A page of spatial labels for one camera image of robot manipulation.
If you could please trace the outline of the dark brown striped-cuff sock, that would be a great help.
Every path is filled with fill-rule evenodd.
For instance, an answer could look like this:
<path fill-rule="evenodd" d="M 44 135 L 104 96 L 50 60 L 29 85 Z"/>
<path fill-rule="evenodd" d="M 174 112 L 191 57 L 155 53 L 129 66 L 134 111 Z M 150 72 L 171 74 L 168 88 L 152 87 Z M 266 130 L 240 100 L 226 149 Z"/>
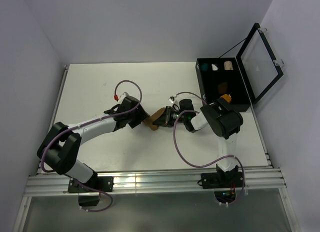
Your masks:
<path fill-rule="evenodd" d="M 228 93 L 228 83 L 227 82 L 219 83 L 217 86 L 217 92 L 221 95 L 227 94 Z"/>

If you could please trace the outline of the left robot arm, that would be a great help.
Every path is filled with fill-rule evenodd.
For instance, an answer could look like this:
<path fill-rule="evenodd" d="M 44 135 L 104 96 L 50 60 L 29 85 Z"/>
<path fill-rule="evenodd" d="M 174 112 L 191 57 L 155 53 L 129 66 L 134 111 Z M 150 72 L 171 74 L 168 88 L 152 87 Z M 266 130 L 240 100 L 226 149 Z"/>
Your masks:
<path fill-rule="evenodd" d="M 93 191 L 98 184 L 97 175 L 93 169 L 77 160 L 80 146 L 126 125 L 135 128 L 149 117 L 139 100 L 127 95 L 101 117 L 79 125 L 55 123 L 41 143 L 37 156 L 42 164 L 47 164 L 57 174 L 72 177 L 79 181 L 85 191 Z"/>

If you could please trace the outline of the mustard yellow striped-cuff sock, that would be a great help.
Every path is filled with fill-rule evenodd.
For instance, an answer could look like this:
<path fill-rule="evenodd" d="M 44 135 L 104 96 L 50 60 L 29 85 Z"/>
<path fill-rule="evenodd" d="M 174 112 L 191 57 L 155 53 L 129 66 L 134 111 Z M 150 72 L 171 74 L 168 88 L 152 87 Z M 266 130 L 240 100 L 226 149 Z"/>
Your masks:
<path fill-rule="evenodd" d="M 220 98 L 225 99 L 228 103 L 231 103 L 231 101 L 232 101 L 232 98 L 229 94 L 223 94 L 220 96 Z"/>

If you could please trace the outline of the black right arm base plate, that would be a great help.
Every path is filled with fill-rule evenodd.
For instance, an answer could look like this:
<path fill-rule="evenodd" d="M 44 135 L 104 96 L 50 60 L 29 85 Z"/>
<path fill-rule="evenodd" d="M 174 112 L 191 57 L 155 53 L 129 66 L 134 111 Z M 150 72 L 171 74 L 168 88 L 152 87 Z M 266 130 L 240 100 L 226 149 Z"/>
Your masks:
<path fill-rule="evenodd" d="M 202 173 L 197 182 L 203 189 L 241 188 L 244 178 L 241 172 L 228 174 L 224 172 Z"/>

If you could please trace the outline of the tan ribbed sock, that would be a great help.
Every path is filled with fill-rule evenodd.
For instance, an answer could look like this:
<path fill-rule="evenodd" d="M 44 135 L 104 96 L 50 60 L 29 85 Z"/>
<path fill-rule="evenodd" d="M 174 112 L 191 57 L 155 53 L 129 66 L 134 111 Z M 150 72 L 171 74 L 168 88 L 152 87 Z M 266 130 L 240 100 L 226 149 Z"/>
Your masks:
<path fill-rule="evenodd" d="M 151 116 L 148 116 L 146 119 L 143 120 L 144 125 L 150 128 L 152 131 L 156 131 L 159 128 L 159 126 L 154 125 L 153 122 L 159 119 L 164 112 L 165 112 L 165 107 L 158 109 Z"/>

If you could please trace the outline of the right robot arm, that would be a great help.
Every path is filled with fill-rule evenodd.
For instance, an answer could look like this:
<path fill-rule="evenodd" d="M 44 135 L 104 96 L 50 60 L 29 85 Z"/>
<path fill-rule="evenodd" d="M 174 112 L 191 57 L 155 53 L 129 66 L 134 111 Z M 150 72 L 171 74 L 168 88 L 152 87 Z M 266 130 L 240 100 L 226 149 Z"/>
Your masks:
<path fill-rule="evenodd" d="M 219 138 L 219 158 L 216 167 L 220 172 L 216 175 L 216 180 L 223 187 L 233 182 L 232 172 L 238 171 L 239 162 L 233 154 L 237 135 L 243 125 L 242 115 L 230 102 L 230 96 L 225 94 L 213 103 L 203 105 L 200 112 L 196 112 L 192 100 L 182 99 L 178 105 L 161 108 L 152 116 L 152 125 L 156 127 L 174 127 L 182 123 L 187 131 L 195 133 L 209 126 Z"/>

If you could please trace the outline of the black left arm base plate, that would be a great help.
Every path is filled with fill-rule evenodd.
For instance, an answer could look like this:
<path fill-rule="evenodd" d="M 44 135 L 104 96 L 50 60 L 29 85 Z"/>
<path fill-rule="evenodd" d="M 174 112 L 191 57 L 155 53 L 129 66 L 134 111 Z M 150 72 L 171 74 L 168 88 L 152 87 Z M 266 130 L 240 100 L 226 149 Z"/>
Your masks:
<path fill-rule="evenodd" d="M 93 188 L 95 190 L 103 191 L 103 192 L 112 192 L 114 185 L 114 177 L 113 176 L 98 176 L 87 183 L 84 183 L 85 186 Z M 68 185 L 68 193 L 86 193 L 92 192 L 92 190 L 81 187 L 75 180 L 69 180 Z"/>

